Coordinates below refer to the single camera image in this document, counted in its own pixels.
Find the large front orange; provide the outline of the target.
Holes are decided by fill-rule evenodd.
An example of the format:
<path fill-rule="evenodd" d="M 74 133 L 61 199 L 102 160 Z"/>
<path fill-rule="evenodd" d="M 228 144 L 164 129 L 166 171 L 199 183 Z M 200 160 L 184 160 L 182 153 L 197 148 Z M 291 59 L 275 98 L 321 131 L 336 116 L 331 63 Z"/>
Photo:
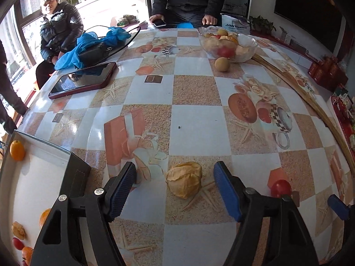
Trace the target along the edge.
<path fill-rule="evenodd" d="M 21 141 L 14 140 L 10 145 L 10 156 L 16 161 L 22 161 L 25 158 L 25 148 Z"/>

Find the husked physalis fruit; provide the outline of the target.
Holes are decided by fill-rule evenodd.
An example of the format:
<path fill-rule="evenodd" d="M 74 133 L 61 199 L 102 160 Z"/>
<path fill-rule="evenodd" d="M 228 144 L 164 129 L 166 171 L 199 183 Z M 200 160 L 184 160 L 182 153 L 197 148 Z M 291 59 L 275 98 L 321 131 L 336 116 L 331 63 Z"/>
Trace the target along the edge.
<path fill-rule="evenodd" d="M 172 167 L 166 173 L 168 189 L 175 196 L 188 199 L 201 189 L 202 167 L 196 162 L 186 162 Z"/>
<path fill-rule="evenodd" d="M 24 227 L 16 221 L 12 223 L 12 233 L 19 240 L 24 240 L 26 238 L 26 231 Z"/>

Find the red tomato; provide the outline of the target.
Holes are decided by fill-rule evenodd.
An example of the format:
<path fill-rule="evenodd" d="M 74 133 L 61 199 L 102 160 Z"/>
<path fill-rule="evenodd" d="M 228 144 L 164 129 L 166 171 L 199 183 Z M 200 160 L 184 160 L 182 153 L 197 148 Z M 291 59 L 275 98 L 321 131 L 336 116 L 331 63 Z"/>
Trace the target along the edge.
<path fill-rule="evenodd" d="M 287 180 L 277 180 L 271 186 L 271 196 L 274 198 L 281 198 L 283 195 L 291 196 L 292 187 Z"/>
<path fill-rule="evenodd" d="M 22 251 L 22 249 L 24 248 L 24 244 L 21 240 L 19 240 L 17 237 L 13 237 L 12 239 L 12 243 L 13 246 L 15 247 L 15 249 Z"/>

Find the dark green shallow box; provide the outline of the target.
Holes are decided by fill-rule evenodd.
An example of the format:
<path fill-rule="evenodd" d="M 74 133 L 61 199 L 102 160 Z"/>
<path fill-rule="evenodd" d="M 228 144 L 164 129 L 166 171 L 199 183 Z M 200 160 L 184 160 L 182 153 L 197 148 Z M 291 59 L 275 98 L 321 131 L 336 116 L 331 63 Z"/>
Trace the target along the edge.
<path fill-rule="evenodd" d="M 58 197 L 82 196 L 91 167 L 76 154 L 38 137 L 15 131 L 11 141 L 25 149 L 22 161 L 7 151 L 1 165 L 1 251 L 11 265 L 22 253 L 13 246 L 13 222 L 24 227 L 24 245 L 34 247 L 40 233 L 40 216 Z"/>

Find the red gift boxes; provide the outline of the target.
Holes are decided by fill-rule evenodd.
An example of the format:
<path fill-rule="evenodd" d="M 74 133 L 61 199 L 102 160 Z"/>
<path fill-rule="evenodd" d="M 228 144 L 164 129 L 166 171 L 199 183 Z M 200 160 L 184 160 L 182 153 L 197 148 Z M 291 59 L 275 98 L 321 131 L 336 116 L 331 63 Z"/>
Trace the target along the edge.
<path fill-rule="evenodd" d="M 336 57 L 325 56 L 323 59 L 313 62 L 308 74 L 319 86 L 331 92 L 335 92 L 338 86 L 345 86 L 348 82 L 348 78 L 340 68 Z"/>

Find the person in dark suit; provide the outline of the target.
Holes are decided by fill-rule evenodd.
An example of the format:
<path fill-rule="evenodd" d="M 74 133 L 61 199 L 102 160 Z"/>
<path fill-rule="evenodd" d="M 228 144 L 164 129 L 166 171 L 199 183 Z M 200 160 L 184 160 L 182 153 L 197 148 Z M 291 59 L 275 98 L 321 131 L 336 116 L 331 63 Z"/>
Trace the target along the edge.
<path fill-rule="evenodd" d="M 1 80 L 0 80 L 1 96 L 3 96 L 3 98 L 8 102 L 10 106 L 13 107 L 13 109 L 18 114 L 24 116 L 28 111 L 28 107 L 24 104 L 21 98 L 16 94 L 10 82 L 10 79 L 7 74 L 7 57 L 2 43 L 1 43 L 0 75 L 1 75 Z M 9 135 L 12 135 L 13 132 L 17 129 L 16 124 L 14 123 L 13 119 L 8 115 L 2 103 L 1 103 L 1 125 Z"/>

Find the phone in red case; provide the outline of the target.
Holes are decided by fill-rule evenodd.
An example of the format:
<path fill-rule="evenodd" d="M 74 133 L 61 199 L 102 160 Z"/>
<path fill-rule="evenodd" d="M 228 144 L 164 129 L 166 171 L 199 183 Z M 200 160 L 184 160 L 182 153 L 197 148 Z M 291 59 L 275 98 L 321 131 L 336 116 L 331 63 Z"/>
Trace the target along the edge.
<path fill-rule="evenodd" d="M 110 62 L 65 74 L 53 86 L 48 97 L 54 100 L 56 98 L 105 88 L 116 69 L 117 64 Z"/>

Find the kiwi beside bowl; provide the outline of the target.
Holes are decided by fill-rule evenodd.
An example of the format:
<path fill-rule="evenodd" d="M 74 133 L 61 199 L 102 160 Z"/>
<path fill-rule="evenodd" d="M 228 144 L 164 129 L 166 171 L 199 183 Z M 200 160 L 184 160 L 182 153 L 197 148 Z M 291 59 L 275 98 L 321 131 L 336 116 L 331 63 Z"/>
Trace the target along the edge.
<path fill-rule="evenodd" d="M 220 72 L 227 72 L 230 66 L 230 61 L 225 57 L 220 57 L 216 59 L 214 63 L 215 69 Z"/>

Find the potted green plant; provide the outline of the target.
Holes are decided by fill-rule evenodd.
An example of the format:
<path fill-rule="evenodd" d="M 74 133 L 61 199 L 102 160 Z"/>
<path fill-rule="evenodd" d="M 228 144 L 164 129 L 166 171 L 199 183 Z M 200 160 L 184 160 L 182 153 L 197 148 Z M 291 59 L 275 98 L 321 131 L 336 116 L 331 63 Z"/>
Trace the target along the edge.
<path fill-rule="evenodd" d="M 263 18 L 261 15 L 258 17 L 250 16 L 250 25 L 252 30 L 264 35 L 272 35 L 272 32 L 276 31 L 274 23 Z"/>

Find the white shopping bag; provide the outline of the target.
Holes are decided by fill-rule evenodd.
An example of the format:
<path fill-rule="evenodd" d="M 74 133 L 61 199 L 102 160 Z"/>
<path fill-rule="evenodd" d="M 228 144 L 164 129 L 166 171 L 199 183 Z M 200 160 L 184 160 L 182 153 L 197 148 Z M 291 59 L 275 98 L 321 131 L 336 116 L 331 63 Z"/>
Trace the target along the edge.
<path fill-rule="evenodd" d="M 245 35 L 250 35 L 250 22 L 242 16 L 229 16 L 222 14 L 222 27 L 230 32 L 237 32 Z"/>

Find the glass fruit bowl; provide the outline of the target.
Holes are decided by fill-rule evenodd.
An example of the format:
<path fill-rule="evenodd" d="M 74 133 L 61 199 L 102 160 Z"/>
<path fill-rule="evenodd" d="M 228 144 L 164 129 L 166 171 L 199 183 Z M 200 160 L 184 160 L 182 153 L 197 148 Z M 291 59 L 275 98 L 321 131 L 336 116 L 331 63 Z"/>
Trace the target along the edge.
<path fill-rule="evenodd" d="M 244 63 L 254 56 L 258 48 L 253 37 L 222 27 L 200 27 L 197 31 L 201 47 L 215 59 L 224 57 L 232 63 Z"/>

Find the blue plastic bag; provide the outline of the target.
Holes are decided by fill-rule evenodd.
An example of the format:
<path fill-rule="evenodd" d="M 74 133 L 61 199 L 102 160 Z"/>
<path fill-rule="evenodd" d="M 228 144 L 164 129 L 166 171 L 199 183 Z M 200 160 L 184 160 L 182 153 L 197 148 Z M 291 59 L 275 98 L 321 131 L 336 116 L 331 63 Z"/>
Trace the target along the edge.
<path fill-rule="evenodd" d="M 116 45 L 116 38 L 119 40 L 129 39 L 130 34 L 123 31 L 123 28 L 119 27 L 108 27 L 108 32 L 106 34 L 108 38 L 112 38 L 113 46 Z M 99 38 L 95 32 L 84 32 L 82 36 L 77 39 L 76 47 L 65 53 L 55 64 L 55 70 L 63 70 L 67 68 L 75 68 L 77 70 L 83 69 L 83 64 L 79 62 L 78 54 L 81 53 L 86 47 L 95 45 L 99 43 Z"/>

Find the seated person puffy jacket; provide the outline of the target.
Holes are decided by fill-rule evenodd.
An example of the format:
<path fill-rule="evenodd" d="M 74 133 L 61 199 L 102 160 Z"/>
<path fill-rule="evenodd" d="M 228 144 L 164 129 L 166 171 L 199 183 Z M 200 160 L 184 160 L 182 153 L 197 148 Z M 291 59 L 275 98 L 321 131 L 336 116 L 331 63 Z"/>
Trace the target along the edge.
<path fill-rule="evenodd" d="M 36 68 L 36 80 L 42 88 L 55 71 L 55 64 L 76 47 L 83 31 L 83 21 L 78 9 L 58 0 L 44 0 L 43 23 L 40 27 L 40 53 L 43 61 Z"/>

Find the standing person black coat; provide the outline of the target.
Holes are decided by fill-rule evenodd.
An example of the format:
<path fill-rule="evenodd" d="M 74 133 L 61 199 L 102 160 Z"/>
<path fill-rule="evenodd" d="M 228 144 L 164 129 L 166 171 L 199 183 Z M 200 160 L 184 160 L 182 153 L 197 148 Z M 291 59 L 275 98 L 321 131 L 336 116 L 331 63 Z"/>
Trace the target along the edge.
<path fill-rule="evenodd" d="M 167 28 L 189 22 L 194 28 L 220 26 L 225 0 L 154 0 L 150 23 L 162 20 Z"/>

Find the black wall television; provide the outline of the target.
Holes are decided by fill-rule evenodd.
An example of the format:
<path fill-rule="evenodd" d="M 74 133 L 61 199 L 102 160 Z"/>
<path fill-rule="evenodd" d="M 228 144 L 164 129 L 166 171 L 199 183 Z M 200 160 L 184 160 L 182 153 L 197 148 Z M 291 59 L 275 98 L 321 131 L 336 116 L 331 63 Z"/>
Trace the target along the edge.
<path fill-rule="evenodd" d="M 274 12 L 335 50 L 343 15 L 329 0 L 276 0 Z"/>

